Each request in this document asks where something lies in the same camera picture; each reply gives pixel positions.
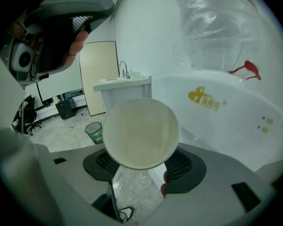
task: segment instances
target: cable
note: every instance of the cable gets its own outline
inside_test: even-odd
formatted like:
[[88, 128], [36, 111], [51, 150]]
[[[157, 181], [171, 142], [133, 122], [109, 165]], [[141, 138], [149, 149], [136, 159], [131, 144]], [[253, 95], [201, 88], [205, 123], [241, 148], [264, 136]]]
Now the cable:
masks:
[[22, 101], [22, 106], [21, 106], [21, 115], [20, 115], [20, 119], [21, 119], [21, 133], [23, 134], [24, 133], [24, 102], [25, 102], [25, 99], [23, 99]]

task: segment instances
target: trash can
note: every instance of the trash can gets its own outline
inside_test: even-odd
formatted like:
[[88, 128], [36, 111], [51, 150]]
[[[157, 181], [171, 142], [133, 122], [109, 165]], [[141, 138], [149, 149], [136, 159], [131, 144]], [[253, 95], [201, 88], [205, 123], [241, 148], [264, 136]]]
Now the trash can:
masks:
[[102, 124], [98, 121], [89, 124], [85, 128], [85, 132], [89, 135], [89, 137], [95, 144], [99, 144], [103, 142], [102, 131], [103, 131]]

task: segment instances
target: black chair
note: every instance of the black chair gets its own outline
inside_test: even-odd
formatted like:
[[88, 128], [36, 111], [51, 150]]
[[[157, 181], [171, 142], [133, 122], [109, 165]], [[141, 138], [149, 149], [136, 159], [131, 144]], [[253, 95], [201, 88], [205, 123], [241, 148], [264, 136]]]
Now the black chair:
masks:
[[25, 99], [28, 102], [27, 106], [24, 108], [23, 115], [24, 115], [24, 127], [27, 135], [32, 136], [33, 129], [35, 127], [41, 128], [41, 122], [34, 122], [37, 119], [37, 112], [34, 110], [34, 102], [35, 98], [29, 96]]
[[[27, 136], [33, 135], [33, 129], [35, 130], [35, 127], [39, 126], [41, 128], [41, 122], [34, 122], [37, 118], [37, 112], [34, 110], [34, 102], [35, 98], [32, 96], [28, 96], [25, 100], [28, 104], [23, 109], [23, 133]], [[21, 109], [22, 106], [19, 108], [19, 111], [17, 112], [14, 121], [18, 121], [18, 125], [16, 126], [16, 131], [22, 132], [22, 118], [21, 118]]]

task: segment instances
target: paper cup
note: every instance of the paper cup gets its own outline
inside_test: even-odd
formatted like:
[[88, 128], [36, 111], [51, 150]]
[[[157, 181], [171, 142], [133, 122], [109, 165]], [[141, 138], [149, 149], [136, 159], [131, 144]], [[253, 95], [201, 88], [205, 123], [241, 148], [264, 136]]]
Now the paper cup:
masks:
[[164, 163], [179, 142], [179, 124], [167, 105], [139, 98], [117, 105], [105, 120], [103, 141], [119, 164], [136, 170]]

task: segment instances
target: yellow logo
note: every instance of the yellow logo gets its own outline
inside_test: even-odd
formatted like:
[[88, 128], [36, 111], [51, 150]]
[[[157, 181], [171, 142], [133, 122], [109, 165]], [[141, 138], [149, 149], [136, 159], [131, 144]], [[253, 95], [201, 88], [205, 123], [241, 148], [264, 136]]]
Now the yellow logo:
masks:
[[217, 111], [220, 107], [220, 103], [215, 101], [211, 95], [204, 93], [204, 89], [204, 87], [198, 87], [196, 91], [191, 91], [188, 94], [189, 99], [197, 104]]
[[[262, 116], [262, 120], [266, 120], [265, 123], [268, 125], [272, 125], [274, 123], [274, 120], [272, 118], [266, 118], [265, 116]], [[269, 128], [266, 126], [263, 126], [261, 132], [264, 134], [267, 134], [269, 131]]]

